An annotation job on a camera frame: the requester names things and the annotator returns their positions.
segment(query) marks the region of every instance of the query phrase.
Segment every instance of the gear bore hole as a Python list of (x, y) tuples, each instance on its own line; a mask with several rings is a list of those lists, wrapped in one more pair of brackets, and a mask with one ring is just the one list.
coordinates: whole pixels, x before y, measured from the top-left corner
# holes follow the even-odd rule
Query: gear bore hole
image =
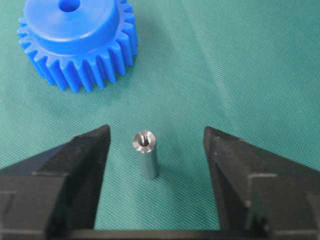
[(66, 13), (73, 12), (80, 7), (80, 0), (60, 0), (59, 8)]

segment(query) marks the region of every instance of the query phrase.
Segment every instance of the metal cylinder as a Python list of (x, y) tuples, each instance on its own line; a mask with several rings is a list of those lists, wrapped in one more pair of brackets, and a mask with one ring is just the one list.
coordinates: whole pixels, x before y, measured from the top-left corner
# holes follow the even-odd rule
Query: metal cylinder
[(147, 180), (156, 178), (159, 166), (155, 135), (151, 131), (140, 131), (134, 137), (132, 145), (136, 150), (141, 175)]

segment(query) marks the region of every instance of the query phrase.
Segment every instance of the green fabric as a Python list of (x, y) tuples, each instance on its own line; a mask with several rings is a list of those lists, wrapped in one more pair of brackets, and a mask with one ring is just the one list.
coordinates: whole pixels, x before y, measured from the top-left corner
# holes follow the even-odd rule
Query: green fabric
[[(218, 229), (205, 126), (320, 169), (320, 1), (133, 0), (138, 57), (118, 83), (73, 94), (18, 44), (25, 0), (0, 0), (0, 167), (111, 126), (98, 229)], [(157, 137), (160, 176), (132, 139)]]

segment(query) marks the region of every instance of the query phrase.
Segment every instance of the gear hub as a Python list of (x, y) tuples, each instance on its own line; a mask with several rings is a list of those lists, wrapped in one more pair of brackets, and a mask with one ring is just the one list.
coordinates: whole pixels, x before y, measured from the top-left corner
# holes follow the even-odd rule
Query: gear hub
[(126, 0), (27, 0), (23, 12), (19, 43), (50, 85), (90, 92), (133, 65), (138, 39)]

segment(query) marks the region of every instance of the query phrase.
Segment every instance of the gear tooth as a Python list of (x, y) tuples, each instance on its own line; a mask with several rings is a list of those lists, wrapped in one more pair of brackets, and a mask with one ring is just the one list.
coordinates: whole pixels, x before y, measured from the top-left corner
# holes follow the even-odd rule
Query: gear tooth
[(135, 45), (137, 46), (138, 45), (138, 36), (137, 36), (137, 27), (136, 27), (135, 15), (133, 13), (125, 13), (124, 22), (133, 25), (133, 35), (134, 35)]
[(74, 93), (77, 93), (81, 86), (81, 80), (77, 73), (74, 61), (72, 60), (60, 61), (60, 68), (71, 90)]
[(101, 65), (104, 66), (105, 75), (108, 78), (109, 82), (115, 83), (117, 81), (116, 73), (112, 65), (111, 57), (109, 56), (109, 54), (108, 53), (101, 54), (98, 58), (100, 59)]
[(114, 42), (112, 44), (112, 46), (109, 49), (109, 55), (111, 57), (116, 72), (121, 75), (126, 74), (125, 62), (119, 43)]
[(92, 90), (93, 74), (90, 70), (89, 63), (86, 60), (79, 59), (75, 62), (75, 69), (77, 70), (80, 80), (87, 93)]
[(121, 46), (124, 63), (128, 66), (132, 66), (134, 64), (134, 60), (132, 57), (129, 36), (124, 32), (121, 32), (117, 36), (117, 42)]
[(50, 85), (55, 85), (55, 80), (54, 78), (51, 76), (49, 69), (47, 68), (47, 60), (48, 57), (47, 56), (43, 56), (41, 54), (38, 54), (34, 57), (34, 62), (38, 65), (40, 71), (43, 73), (44, 78), (48, 81), (48, 83)]
[(98, 61), (96, 57), (90, 57), (88, 59), (88, 63), (91, 68), (91, 72), (93, 74), (93, 79), (96, 85), (100, 88), (103, 89), (105, 88), (105, 81), (103, 78), (103, 72), (101, 72), (101, 69), (99, 67)]
[(131, 23), (125, 22), (122, 31), (129, 36), (130, 48), (132, 55), (136, 56), (138, 54), (137, 42), (136, 42), (136, 32), (135, 28)]
[(59, 89), (65, 90), (68, 82), (60, 69), (60, 61), (58, 59), (48, 58), (46, 66)]
[(133, 13), (134, 11), (134, 8), (132, 7), (131, 3), (123, 3), (122, 7), (125, 13)]
[(28, 58), (30, 59), (30, 61), (32, 62), (32, 64), (34, 65), (36, 71), (38, 72), (38, 74), (44, 78), (44, 74), (41, 72), (38, 64), (36, 64), (35, 62), (35, 56), (38, 53), (38, 50), (34, 48), (34, 46), (32, 44), (30, 44), (25, 50), (24, 53), (28, 56)]
[(23, 50), (26, 50), (31, 45), (31, 42), (26, 37), (24, 37), (19, 40), (19, 44), (21, 45)]
[(19, 28), (16, 33), (20, 38), (24, 38), (28, 35), (28, 28), (26, 26)]
[(26, 22), (26, 20), (25, 20), (24, 17), (20, 17), (20, 18), (18, 19), (18, 23), (20, 24), (21, 27), (27, 26), (27, 22)]

